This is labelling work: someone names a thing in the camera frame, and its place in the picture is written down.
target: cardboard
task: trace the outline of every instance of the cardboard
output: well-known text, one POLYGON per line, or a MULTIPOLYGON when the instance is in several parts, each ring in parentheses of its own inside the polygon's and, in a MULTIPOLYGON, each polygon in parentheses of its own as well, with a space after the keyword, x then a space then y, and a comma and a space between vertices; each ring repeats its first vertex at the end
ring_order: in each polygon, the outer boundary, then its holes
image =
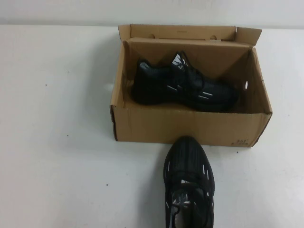
POLYGON ((200 144, 242 147, 258 141, 272 115, 254 48, 260 29, 122 25, 119 34, 122 45, 110 105, 116 140, 173 143, 191 135, 200 144), (229 112, 198 112, 174 103, 143 106, 133 101, 130 90, 138 59, 165 66, 181 50, 203 74, 229 81, 241 91, 229 112))

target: shoe tongue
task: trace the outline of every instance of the shoe tongue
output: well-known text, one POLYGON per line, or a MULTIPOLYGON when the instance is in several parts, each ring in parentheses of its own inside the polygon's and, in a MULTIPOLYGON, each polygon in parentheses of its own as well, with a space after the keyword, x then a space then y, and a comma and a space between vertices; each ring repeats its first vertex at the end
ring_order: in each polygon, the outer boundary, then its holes
POLYGON ((173 66, 176 66, 178 69, 185 71, 185 65, 187 66, 188 64, 186 61, 181 57, 181 55, 178 53, 176 54, 174 60, 171 63, 173 66))

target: cardboard box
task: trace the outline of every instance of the cardboard box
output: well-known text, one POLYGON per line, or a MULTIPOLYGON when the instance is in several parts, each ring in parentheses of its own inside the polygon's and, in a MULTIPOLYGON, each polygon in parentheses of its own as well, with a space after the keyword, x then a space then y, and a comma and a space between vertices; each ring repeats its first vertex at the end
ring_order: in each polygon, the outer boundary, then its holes
POLYGON ((173 143, 182 135, 200 144, 252 147, 272 115, 256 49, 260 29, 215 26, 121 25, 122 41, 110 112, 118 141, 173 143), (180 104, 144 106, 130 88, 137 61, 168 65, 177 51, 208 77, 234 84, 241 97, 228 113, 198 112, 180 104))

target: shoe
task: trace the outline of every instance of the shoe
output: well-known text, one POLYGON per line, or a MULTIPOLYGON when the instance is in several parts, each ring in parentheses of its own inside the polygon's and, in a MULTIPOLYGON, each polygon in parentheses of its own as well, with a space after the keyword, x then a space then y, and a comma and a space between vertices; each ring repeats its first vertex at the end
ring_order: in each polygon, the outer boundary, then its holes
POLYGON ((157 68, 147 60, 139 61, 132 87, 132 97, 140 104, 177 102, 205 112, 230 109, 238 94, 230 85, 210 79, 193 68, 184 52, 178 52, 167 67, 157 68))
POLYGON ((201 145, 190 136, 178 139, 163 169, 166 228, 212 228, 214 178, 201 145))

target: box flap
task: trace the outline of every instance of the box flap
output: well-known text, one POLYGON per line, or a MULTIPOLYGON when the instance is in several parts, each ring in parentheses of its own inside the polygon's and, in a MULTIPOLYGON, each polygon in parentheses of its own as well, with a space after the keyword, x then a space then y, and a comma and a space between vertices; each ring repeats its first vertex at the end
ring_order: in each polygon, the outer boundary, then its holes
POLYGON ((225 40, 255 46, 262 30, 235 26, 120 25, 120 40, 130 38, 225 40))
POLYGON ((118 26, 119 37, 121 41, 131 38, 131 25, 119 25, 118 26))
POLYGON ((238 43, 246 43, 255 46, 257 44, 257 41, 261 33, 262 33, 261 29, 237 27, 234 41, 238 43))
POLYGON ((131 25, 131 37, 234 40, 235 26, 131 25))

